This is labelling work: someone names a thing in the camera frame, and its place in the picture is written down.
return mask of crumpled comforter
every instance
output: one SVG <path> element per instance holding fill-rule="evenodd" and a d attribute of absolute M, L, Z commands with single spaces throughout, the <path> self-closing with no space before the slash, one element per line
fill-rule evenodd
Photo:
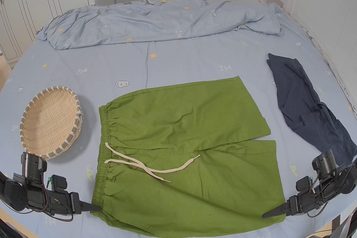
<path fill-rule="evenodd" d="M 54 49 L 169 41 L 248 29 L 283 36 L 276 6 L 252 0 L 171 0 L 85 6 L 53 19 L 37 35 Z"/>

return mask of headboard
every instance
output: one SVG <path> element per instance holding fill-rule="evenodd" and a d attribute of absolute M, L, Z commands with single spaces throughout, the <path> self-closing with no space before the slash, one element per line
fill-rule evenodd
<path fill-rule="evenodd" d="M 357 0 L 288 0 L 284 9 L 309 31 L 357 118 Z"/>

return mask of drawstring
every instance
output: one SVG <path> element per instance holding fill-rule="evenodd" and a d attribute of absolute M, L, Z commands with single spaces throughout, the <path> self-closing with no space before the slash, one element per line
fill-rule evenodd
<path fill-rule="evenodd" d="M 177 172 L 177 171 L 180 171 L 180 170 L 183 170 L 184 168 L 186 168 L 189 164 L 191 164 L 195 159 L 197 159 L 200 155 L 192 158 L 192 159 L 189 159 L 185 164 L 183 164 L 181 167 L 179 168 L 176 168 L 176 169 L 167 169 L 167 170 L 163 170 L 163 171 L 159 171 L 157 169 L 151 169 L 151 168 L 148 168 L 147 166 L 145 166 L 145 164 L 143 164 L 141 161 L 139 160 L 136 160 L 134 158 L 131 158 L 131 157 L 128 157 L 127 155 L 124 155 L 124 154 L 121 154 L 119 152 L 116 152 L 114 151 L 108 143 L 105 143 L 105 146 L 111 150 L 115 155 L 118 155 L 124 159 L 127 159 L 127 160 L 132 160 L 134 161 L 135 163 L 131 163 L 131 162 L 126 162 L 124 160 L 114 160 L 114 159 L 109 159 L 109 160 L 106 160 L 104 163 L 105 164 L 108 164 L 109 162 L 114 162 L 114 163 L 121 163 L 121 164 L 127 164 L 127 165 L 133 165 L 135 167 L 138 167 L 138 168 L 142 168 L 145 172 L 147 172 L 149 175 L 151 175 L 152 177 L 154 178 L 157 178 L 161 181 L 164 181 L 164 182 L 170 182 L 170 181 L 167 181 L 161 177 L 158 177 L 157 175 L 155 175 L 154 173 L 173 173 L 173 172 Z"/>

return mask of dark blue garment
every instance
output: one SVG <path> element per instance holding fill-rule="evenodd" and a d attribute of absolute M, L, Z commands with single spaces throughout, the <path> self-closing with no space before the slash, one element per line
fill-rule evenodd
<path fill-rule="evenodd" d="M 336 119 L 314 90 L 304 68 L 295 58 L 268 54 L 279 109 L 286 124 L 319 151 L 332 149 L 336 163 L 349 165 L 357 146 L 342 123 Z"/>

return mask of floor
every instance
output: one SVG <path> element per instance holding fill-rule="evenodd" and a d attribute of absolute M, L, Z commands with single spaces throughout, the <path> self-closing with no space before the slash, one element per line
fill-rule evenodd
<path fill-rule="evenodd" d="M 0 56 L 0 91 L 4 86 L 11 72 L 10 66 L 5 61 L 4 56 Z"/>
<path fill-rule="evenodd" d="M 7 78 L 9 77 L 11 72 L 10 66 L 6 63 L 4 56 L 0 56 L 0 91 L 7 81 Z M 11 225 L 13 225 L 16 229 L 21 231 L 24 235 L 26 235 L 29 238 L 38 238 L 37 235 L 33 234 L 29 230 L 27 230 L 25 227 L 23 227 L 20 223 L 16 222 L 14 219 L 11 218 L 10 215 L 8 215 L 2 208 L 0 208 L 0 218 L 4 222 L 9 222 Z M 321 231 L 325 230 L 324 232 L 319 232 L 316 233 L 316 236 L 319 237 L 324 237 L 326 235 L 331 234 L 331 231 L 328 231 L 329 229 L 332 228 L 332 223 L 330 222 L 327 224 L 325 227 L 321 229 Z"/>

